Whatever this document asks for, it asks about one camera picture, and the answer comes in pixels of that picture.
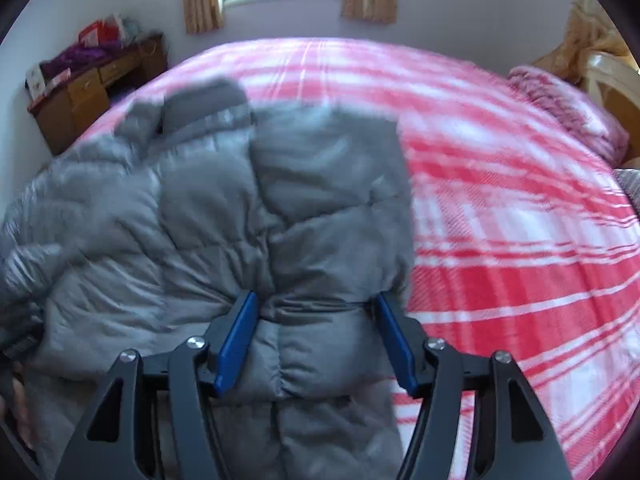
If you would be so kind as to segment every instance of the desk drawer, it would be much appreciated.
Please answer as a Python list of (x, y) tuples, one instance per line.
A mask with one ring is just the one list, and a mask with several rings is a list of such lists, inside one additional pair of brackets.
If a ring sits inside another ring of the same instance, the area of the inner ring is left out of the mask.
[(73, 106), (78, 106), (96, 92), (104, 92), (98, 70), (94, 68), (74, 79), (66, 86)]
[(132, 52), (100, 68), (102, 84), (108, 86), (140, 65), (140, 54)]

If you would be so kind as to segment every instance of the wooden desk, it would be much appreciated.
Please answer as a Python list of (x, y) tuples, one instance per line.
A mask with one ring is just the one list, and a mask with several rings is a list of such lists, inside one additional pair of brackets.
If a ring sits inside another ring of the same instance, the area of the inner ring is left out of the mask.
[(167, 69), (162, 36), (123, 49), (56, 88), (31, 111), (53, 155), (67, 150), (110, 108), (110, 95), (139, 88)]

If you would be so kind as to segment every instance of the bed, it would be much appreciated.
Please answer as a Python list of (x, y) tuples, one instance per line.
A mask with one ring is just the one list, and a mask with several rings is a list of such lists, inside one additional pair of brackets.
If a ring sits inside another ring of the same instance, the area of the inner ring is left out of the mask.
[[(113, 131), (133, 100), (222, 75), (254, 102), (326, 102), (399, 121), (414, 192), (412, 316), (460, 351), (510, 350), (574, 478), (590, 478), (640, 400), (640, 223), (611, 168), (503, 78), (351, 40), (216, 47), (136, 91), (79, 142)], [(406, 447), (419, 404), (392, 388)], [(453, 479), (465, 475), (472, 409), (465, 397)]]

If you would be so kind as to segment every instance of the gray puffer jacket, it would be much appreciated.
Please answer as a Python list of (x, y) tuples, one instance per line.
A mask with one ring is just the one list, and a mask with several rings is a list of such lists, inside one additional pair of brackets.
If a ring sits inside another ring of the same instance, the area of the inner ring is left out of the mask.
[[(239, 384), (212, 409), (232, 477), (396, 476), (391, 371), (363, 309), (381, 290), (406, 298), (413, 265), (394, 123), (253, 107), (225, 80), (139, 104), (31, 183), (0, 254), (2, 304), (46, 312), (26, 379), (49, 477), (121, 350), (172, 350), (243, 289), (260, 321)], [(162, 452), (175, 476), (170, 438)]]

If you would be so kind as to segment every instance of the screw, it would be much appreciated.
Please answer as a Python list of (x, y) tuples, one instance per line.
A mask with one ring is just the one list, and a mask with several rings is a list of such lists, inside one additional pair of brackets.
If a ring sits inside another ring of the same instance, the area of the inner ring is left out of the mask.
[(138, 353), (135, 350), (125, 350), (124, 352), (120, 353), (120, 360), (123, 363), (130, 363), (132, 361), (135, 361), (137, 356)]
[(511, 354), (504, 350), (498, 350), (495, 353), (495, 360), (503, 365), (508, 365), (512, 361)]
[(441, 337), (430, 337), (427, 340), (427, 346), (431, 348), (431, 350), (444, 350), (446, 345), (447, 342)]
[(204, 339), (200, 336), (194, 336), (187, 339), (187, 346), (194, 350), (200, 350), (204, 346)]

